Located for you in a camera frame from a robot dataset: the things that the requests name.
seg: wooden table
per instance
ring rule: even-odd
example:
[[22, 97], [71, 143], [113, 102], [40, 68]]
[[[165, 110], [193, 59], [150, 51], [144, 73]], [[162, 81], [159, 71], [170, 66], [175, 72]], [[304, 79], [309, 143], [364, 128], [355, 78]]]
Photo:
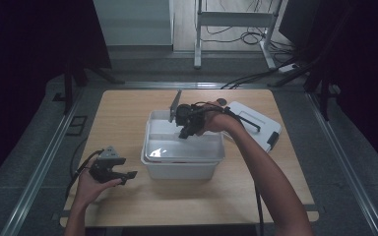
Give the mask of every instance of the wooden table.
[[[138, 171], [135, 179], [125, 186], [108, 189], [89, 206], [86, 225], [153, 226], [240, 224], [259, 221], [254, 184], [235, 143], [224, 140], [225, 159], [211, 180], [154, 180], [140, 160], [146, 122], [153, 110], [167, 110], [176, 90], [109, 90], [100, 102], [82, 161], [92, 152], [113, 146], [124, 165], [114, 171]], [[264, 89], [187, 89], [180, 103], [192, 104], [225, 98], [230, 104], [238, 101], [276, 120], [282, 125], [279, 141], [270, 155], [281, 167], [299, 198], [314, 206], [302, 170], [284, 128], [284, 121], [272, 93]], [[76, 193], [72, 187], [65, 210], [69, 210]], [[265, 222], [272, 222], [263, 205]], [[311, 221], [318, 211], [308, 211]], [[60, 223], [65, 226], [67, 217]]]

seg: gray floor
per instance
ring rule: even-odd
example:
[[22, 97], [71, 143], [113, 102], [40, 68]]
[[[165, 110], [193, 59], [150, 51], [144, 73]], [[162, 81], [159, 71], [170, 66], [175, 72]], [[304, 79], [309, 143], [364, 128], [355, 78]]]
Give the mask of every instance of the gray floor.
[[[126, 81], [124, 86], [110, 84], [89, 72], [90, 82], [83, 88], [84, 94], [75, 113], [76, 116], [88, 116], [85, 130], [81, 136], [64, 137], [31, 208], [27, 209], [28, 214], [18, 235], [62, 234], [63, 228], [59, 225], [59, 217], [69, 182], [69, 162], [74, 157], [74, 165], [77, 165], [83, 146], [79, 147], [75, 156], [72, 155], [88, 135], [98, 103], [105, 90], [202, 89], [206, 85], [219, 88], [224, 83], [242, 76], [266, 71], [265, 62], [260, 54], [209, 54], [204, 58], [201, 70], [193, 69], [193, 58], [186, 54], [168, 52], [131, 54], [134, 56], [127, 57], [127, 52], [117, 55], [111, 51], [114, 68], [108, 72], [119, 80]], [[267, 89], [266, 83], [283, 76], [275, 73], [257, 81], [254, 85], [240, 89]], [[376, 235], [370, 228], [352, 186], [342, 171], [335, 152], [303, 91], [301, 86], [303, 80], [304, 78], [299, 78], [282, 88], [272, 88], [272, 91], [320, 212], [319, 220], [312, 224], [316, 235]], [[48, 83], [46, 96], [39, 110], [18, 145], [0, 168], [0, 233], [62, 120], [64, 104], [52, 101], [58, 92], [63, 92], [61, 77]], [[330, 126], [335, 131], [356, 175], [378, 211], [378, 155], [376, 151], [347, 119], [334, 100], [330, 100], [329, 115]], [[70, 128], [68, 132], [76, 131], [75, 128]], [[266, 235], [273, 234], [272, 224], [266, 224], [265, 228]], [[219, 227], [201, 229], [205, 229], [210, 235], [223, 234], [219, 232]], [[248, 232], [242, 226], [226, 230], [225, 235], [233, 235], [234, 230]], [[186, 232], [188, 235], [203, 234], [202, 231], [194, 229], [186, 230]], [[122, 235], [183, 235], [181, 228], [109, 229], [108, 231], [96, 230], [91, 234], [100, 235], [100, 233], [101, 235], [120, 235], [121, 233]]]

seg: forearm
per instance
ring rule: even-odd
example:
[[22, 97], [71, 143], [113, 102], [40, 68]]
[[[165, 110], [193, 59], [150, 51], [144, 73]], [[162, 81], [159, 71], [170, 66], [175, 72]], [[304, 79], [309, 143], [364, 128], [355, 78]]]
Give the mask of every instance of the forearm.
[[294, 227], [305, 228], [301, 235], [312, 235], [303, 204], [277, 164], [239, 124], [231, 122], [226, 131], [236, 142], [279, 233]]
[[85, 235], [85, 214], [87, 205], [73, 202], [64, 236]]

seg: person's right arm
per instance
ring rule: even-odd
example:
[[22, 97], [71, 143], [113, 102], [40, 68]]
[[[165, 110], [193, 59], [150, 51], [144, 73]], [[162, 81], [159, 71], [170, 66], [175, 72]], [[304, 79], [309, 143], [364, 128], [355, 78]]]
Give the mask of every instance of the person's right arm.
[[218, 112], [207, 112], [205, 131], [226, 131], [234, 139], [251, 176], [275, 222], [276, 235], [313, 235], [305, 208], [272, 158], [238, 121]]

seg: white box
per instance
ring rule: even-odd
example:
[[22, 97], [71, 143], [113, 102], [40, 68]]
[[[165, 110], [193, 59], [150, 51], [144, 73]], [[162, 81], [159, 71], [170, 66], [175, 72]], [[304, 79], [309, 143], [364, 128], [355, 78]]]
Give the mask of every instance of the white box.
[[222, 133], [178, 138], [182, 127], [168, 122], [169, 111], [150, 114], [141, 161], [153, 179], [211, 179], [224, 158]]

